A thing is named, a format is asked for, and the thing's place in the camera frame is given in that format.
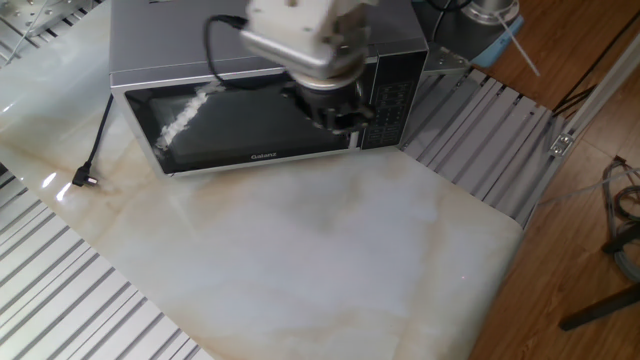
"brand logo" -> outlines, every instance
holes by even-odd
[[[267,159],[267,158],[276,157],[276,156],[278,156],[278,153],[251,155],[251,160]]]

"wooden floor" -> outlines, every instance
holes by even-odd
[[[542,202],[599,182],[615,155],[640,167],[640,69],[593,120]],[[624,178],[612,190],[629,185]],[[601,188],[538,207],[471,360],[640,359],[640,304],[571,332],[557,325],[632,285],[600,251],[606,219]],[[640,264],[640,246],[627,248]]]
[[[520,0],[520,4],[525,24],[517,37],[542,76],[531,71],[515,46],[509,46],[485,72],[550,109],[640,11],[638,0]],[[640,22],[635,27],[637,33]]]

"metal bracket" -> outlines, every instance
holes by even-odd
[[[432,42],[429,43],[429,55],[424,65],[423,75],[463,74],[470,67],[467,59]]]
[[[0,18],[24,34],[45,2],[46,0],[0,0]],[[41,34],[83,6],[91,6],[91,0],[49,0],[27,36]]]
[[[565,156],[575,141],[576,139],[569,134],[562,133],[558,135],[556,141],[551,145],[551,149],[549,149],[549,155],[553,157]]]

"microwave control panel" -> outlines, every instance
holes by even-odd
[[[412,82],[381,86],[373,103],[376,119],[367,129],[369,147],[395,145],[400,141],[403,115],[409,102]]]
[[[371,97],[376,118],[365,130],[362,149],[400,143],[425,59],[426,52],[380,57]]]

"blue object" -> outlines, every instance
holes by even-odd
[[[509,26],[509,29],[511,30],[513,35],[516,35],[518,31],[520,31],[522,24],[524,24],[524,18],[522,17],[522,15],[520,15]],[[500,35],[499,38],[496,39],[496,41],[493,42],[493,44],[489,45],[489,47],[484,49],[484,51],[480,53],[480,55],[471,60],[471,63],[481,67],[490,67],[498,60],[498,58],[500,58],[500,56],[502,56],[502,53],[504,53],[504,50],[510,43],[511,36],[509,36],[509,33],[505,31],[502,35]]]

